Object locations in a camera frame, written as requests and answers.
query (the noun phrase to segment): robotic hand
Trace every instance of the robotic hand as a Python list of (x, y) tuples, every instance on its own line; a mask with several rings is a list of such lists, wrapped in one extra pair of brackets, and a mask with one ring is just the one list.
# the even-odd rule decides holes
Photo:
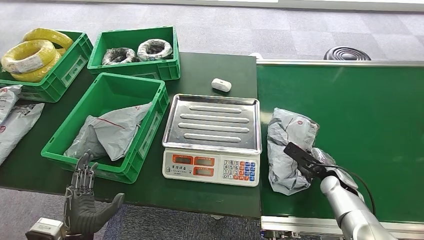
[(124, 193), (118, 193), (112, 203), (97, 211), (93, 192), (94, 173), (98, 163), (91, 167), (93, 154), (89, 150), (76, 163), (71, 184), (66, 188), (63, 223), (40, 218), (26, 233), (28, 240), (86, 240), (118, 211), (124, 202)]
[(321, 192), (331, 205), (344, 239), (397, 239), (380, 224), (365, 205), (363, 196), (357, 190), (358, 186), (344, 168), (322, 164), (292, 142), (285, 147), (284, 153), (295, 160), (301, 170), (307, 172), (307, 175), (321, 179)]

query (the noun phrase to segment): scale display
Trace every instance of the scale display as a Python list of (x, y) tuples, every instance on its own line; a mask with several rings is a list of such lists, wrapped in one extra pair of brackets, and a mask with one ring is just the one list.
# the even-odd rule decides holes
[(169, 179), (255, 187), (259, 164), (259, 155), (166, 148), (162, 174)]

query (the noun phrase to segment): plastic wrap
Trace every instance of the plastic wrap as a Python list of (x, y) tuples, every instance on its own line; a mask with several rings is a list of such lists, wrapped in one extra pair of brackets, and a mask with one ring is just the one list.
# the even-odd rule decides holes
[(173, 57), (171, 44), (162, 39), (150, 39), (138, 46), (137, 56), (144, 61), (166, 60)]
[(48, 40), (66, 50), (74, 43), (74, 41), (72, 41), (72, 39), (67, 35), (47, 28), (36, 28), (27, 32), (25, 36), (23, 36), (23, 40)]
[(80, 158), (89, 149), (94, 158), (108, 155), (112, 161), (124, 157), (148, 113), (152, 102), (122, 108), (99, 117), (88, 116), (64, 156)]
[(16, 106), (0, 124), (0, 165), (40, 118), (44, 103)]
[(320, 126), (310, 118), (298, 113), (275, 108), (268, 124), (268, 179), (272, 189), (292, 195), (309, 188), (311, 177), (303, 175), (302, 169), (283, 151), (289, 142), (311, 152)]
[(139, 62), (136, 52), (128, 47), (107, 49), (101, 60), (102, 65), (128, 64)]
[(59, 59), (62, 57), (56, 50), (54, 51), (55, 57), (54, 59), (49, 62), (47, 65), (43, 66), (42, 68), (39, 68), (32, 72), (22, 73), (22, 74), (13, 74), (11, 73), (12, 77), (18, 81), (22, 82), (29, 82), (29, 83), (37, 83), (43, 79), (46, 74), (52, 69), (59, 61)]
[(50, 63), (56, 55), (53, 43), (47, 40), (25, 41), (4, 54), (1, 66), (11, 74), (35, 71)]
[(22, 85), (5, 86), (0, 88), (0, 124), (6, 119), (18, 101)]

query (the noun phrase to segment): white computer mouse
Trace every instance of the white computer mouse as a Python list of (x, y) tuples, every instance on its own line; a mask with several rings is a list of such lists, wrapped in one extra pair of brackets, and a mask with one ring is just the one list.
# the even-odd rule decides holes
[(212, 88), (218, 89), (218, 90), (223, 91), (223, 92), (229, 92), (231, 90), (231, 82), (224, 81), (224, 80), (219, 79), (219, 78), (215, 78), (212, 81), (211, 85), (212, 85)]

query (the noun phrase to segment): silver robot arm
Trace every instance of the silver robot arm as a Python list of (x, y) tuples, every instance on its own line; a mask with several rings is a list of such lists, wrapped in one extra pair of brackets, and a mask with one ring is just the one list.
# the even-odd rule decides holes
[(334, 164), (323, 164), (292, 142), (284, 153), (297, 162), (306, 176), (321, 179), (321, 192), (327, 197), (338, 227), (346, 240), (397, 240), (365, 205), (351, 176)]
[(321, 192), (327, 197), (346, 240), (397, 240), (358, 195), (341, 186), (337, 177), (325, 177), (321, 182)]

